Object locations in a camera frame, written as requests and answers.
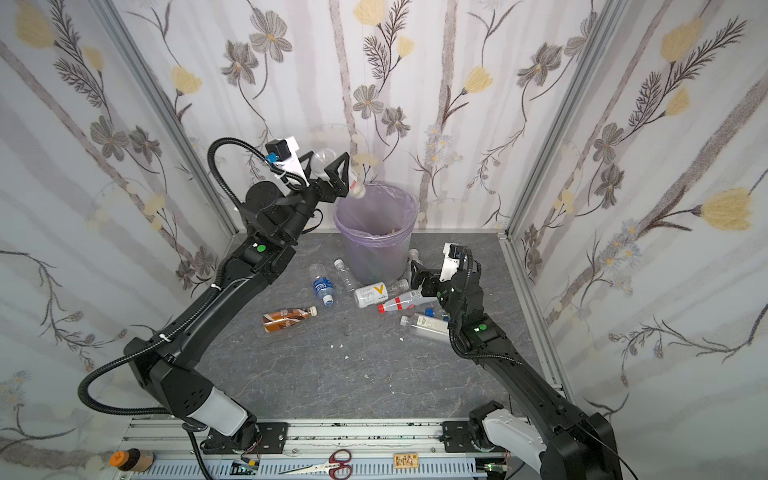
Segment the square clear bottle white cap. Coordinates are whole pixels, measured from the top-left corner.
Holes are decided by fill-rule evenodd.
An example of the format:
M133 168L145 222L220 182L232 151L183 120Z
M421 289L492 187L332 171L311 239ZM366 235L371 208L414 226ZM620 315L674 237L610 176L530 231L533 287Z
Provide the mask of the square clear bottle white cap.
M416 336L446 344L450 343L448 323L443 320L422 314L414 314L402 316L400 324Z

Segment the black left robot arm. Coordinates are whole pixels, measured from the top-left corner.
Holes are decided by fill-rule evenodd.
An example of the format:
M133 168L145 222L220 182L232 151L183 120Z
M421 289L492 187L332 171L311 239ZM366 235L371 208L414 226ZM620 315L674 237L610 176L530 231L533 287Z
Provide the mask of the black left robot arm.
M255 156L274 176L249 188L239 199L221 175L217 151L236 146ZM231 200L246 228L246 237L221 261L208 288L179 317L148 340L135 338L121 358L90 372L79 384L79 400L107 415L172 415L193 428L211 429L235 442L238 449L255 443L259 428L254 414L196 371L203 354L240 310L273 284L295 255L300 237L319 204L332 204L352 190L351 157L297 156L294 138L273 140L259 151L233 137L215 140L207 163L216 183ZM127 365L140 387L157 406L125 408L96 400L89 388L101 376Z

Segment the red-cap clear bottle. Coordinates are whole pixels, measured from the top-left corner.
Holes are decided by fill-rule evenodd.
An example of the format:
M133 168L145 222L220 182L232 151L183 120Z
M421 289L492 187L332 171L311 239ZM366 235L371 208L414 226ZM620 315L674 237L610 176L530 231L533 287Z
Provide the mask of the red-cap clear bottle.
M436 296L425 296L419 290L412 290L399 296L386 300L378 305L380 313L395 312L415 308L416 306L432 303L437 300Z

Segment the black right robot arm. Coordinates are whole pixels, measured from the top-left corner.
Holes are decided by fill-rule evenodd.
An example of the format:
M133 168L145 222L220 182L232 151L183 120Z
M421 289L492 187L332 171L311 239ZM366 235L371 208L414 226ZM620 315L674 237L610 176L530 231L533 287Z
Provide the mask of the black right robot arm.
M444 248L439 269L409 263L411 285L434 297L448 313L452 350L491 374L522 409L519 420L505 407L480 419L480 437L536 470L543 479L620 479L613 428L601 414L586 414L558 393L517 351L484 309L481 265L472 251Z

